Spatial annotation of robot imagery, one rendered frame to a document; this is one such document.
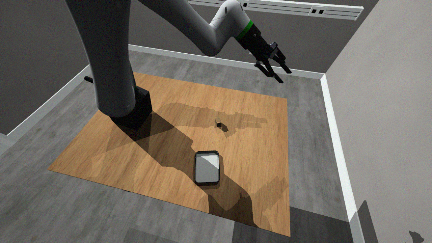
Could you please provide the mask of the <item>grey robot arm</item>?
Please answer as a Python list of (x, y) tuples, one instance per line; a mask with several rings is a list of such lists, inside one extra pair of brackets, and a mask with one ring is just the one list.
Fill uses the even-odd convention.
[[(131, 0), (64, 0), (88, 58), (98, 109), (110, 117), (131, 113), (141, 93), (129, 61)], [(207, 56), (234, 37), (247, 50), (261, 32), (236, 0), (227, 0), (208, 24), (187, 0), (138, 0), (171, 23)]]

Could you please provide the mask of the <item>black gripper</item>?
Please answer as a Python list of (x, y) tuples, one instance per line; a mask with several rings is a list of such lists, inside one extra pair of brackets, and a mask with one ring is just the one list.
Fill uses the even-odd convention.
[[(279, 76), (273, 71), (271, 65), (269, 64), (268, 57), (264, 57), (264, 55), (261, 54), (261, 52), (265, 49), (266, 46), (268, 46), (268, 44), (260, 35), (258, 40), (253, 44), (253, 46), (248, 49), (250, 53), (253, 54), (254, 57), (256, 57), (257, 62), (254, 66), (258, 67), (267, 77), (275, 78), (279, 83), (283, 83), (282, 79), (280, 79)], [(278, 47), (277, 49), (278, 52), (276, 54), (278, 57), (274, 55), (272, 59), (278, 62), (287, 74), (292, 73), (290, 69), (285, 65), (286, 57), (282, 54)], [(268, 71), (261, 65), (260, 61), (263, 62)]]

